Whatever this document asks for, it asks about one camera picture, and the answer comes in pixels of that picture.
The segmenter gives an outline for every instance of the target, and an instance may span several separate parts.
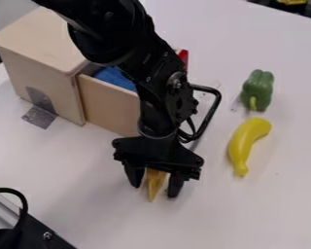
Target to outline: toy banana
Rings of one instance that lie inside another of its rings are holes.
[[[272,125],[269,121],[260,118],[250,118],[239,126],[228,145],[228,155],[235,167],[235,173],[245,176],[249,168],[246,164],[248,156],[256,140],[267,135]]]
[[[150,168],[147,170],[149,202],[153,202],[164,180],[167,178],[167,173]]]

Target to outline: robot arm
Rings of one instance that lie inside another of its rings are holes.
[[[134,82],[140,98],[141,136],[113,142],[115,159],[124,165],[131,185],[140,186],[145,167],[171,173],[170,197],[179,193],[184,181],[198,179],[203,159],[180,142],[201,136],[220,104],[221,94],[188,82],[184,62],[155,33],[143,6],[137,0],[33,1],[68,21],[70,36],[87,59],[117,65]],[[216,95],[198,131],[190,118],[197,113],[194,89]],[[185,121],[192,134],[180,130]]]

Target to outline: toy pepper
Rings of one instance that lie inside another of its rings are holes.
[[[243,84],[241,102],[250,110],[263,112],[271,103],[274,76],[255,70]]]

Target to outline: black wire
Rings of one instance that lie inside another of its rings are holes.
[[[27,218],[28,204],[25,196],[21,192],[9,188],[0,188],[0,194],[4,193],[17,196],[20,199],[22,206],[19,212],[19,220],[15,227],[7,232],[7,235],[5,235],[0,241],[0,249],[9,249],[21,234],[21,229],[24,226]]]
[[[194,126],[194,123],[193,123],[192,119],[191,119],[191,118],[188,118],[188,119],[187,119],[187,123],[188,123],[188,125],[190,126],[190,129],[191,129],[191,131],[192,131],[192,135],[187,134],[187,133],[186,133],[186,135],[188,135],[189,137],[194,137],[194,135],[196,134],[196,128],[195,128],[195,126]],[[181,143],[184,143],[184,144],[190,143],[190,142],[191,142],[190,139],[183,138],[182,136],[180,136],[180,130],[181,130],[181,129],[179,129],[179,141],[180,141]]]
[[[191,141],[197,140],[202,136],[202,134],[204,133],[204,131],[207,128],[207,125],[212,120],[215,112],[217,111],[217,109],[218,109],[218,107],[222,101],[222,94],[217,89],[212,89],[212,88],[194,85],[194,84],[190,84],[190,85],[194,90],[204,91],[204,92],[214,94],[216,96],[216,99],[213,102],[209,112],[205,116],[202,124],[198,128],[197,132],[194,132],[193,135],[190,135],[190,134],[187,134],[186,132],[184,132],[183,130],[179,129],[179,131],[178,131],[179,140],[182,143],[190,143]]]

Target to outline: plastic vegetable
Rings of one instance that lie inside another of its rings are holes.
[[[228,145],[228,155],[234,164],[235,173],[245,176],[249,168],[246,164],[253,144],[259,138],[271,131],[272,125],[269,121],[260,118],[250,118],[239,126]]]
[[[274,76],[255,70],[243,84],[241,102],[250,110],[263,112],[271,103]]]

